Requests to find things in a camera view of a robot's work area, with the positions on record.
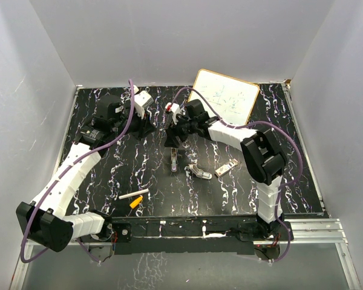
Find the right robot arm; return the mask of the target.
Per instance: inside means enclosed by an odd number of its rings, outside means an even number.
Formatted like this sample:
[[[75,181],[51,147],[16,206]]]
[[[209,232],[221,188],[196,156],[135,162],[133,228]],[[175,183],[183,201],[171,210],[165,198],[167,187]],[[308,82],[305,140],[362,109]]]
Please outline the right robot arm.
[[[167,103],[165,112],[172,116],[166,129],[165,147],[178,148],[189,135],[231,146],[243,154],[247,171],[258,190],[258,208],[253,226],[266,240],[273,239],[283,223],[279,201],[287,157],[272,130],[235,129],[218,116],[211,117],[202,102],[192,100],[182,114],[176,103]]]

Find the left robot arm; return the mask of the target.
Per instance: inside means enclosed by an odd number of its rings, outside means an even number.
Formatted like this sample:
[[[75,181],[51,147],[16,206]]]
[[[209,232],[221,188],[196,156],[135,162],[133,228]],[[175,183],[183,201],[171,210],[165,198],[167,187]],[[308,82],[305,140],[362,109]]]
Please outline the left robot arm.
[[[136,93],[134,101],[121,101],[115,95],[100,98],[95,114],[79,129],[71,149],[46,187],[31,202],[22,202],[16,215],[24,240],[32,240],[55,252],[71,240],[93,235],[108,240],[113,226],[106,215],[89,211],[68,216],[67,208],[87,174],[102,159],[107,144],[127,134],[137,139],[155,131],[146,113],[153,103],[149,93]]]

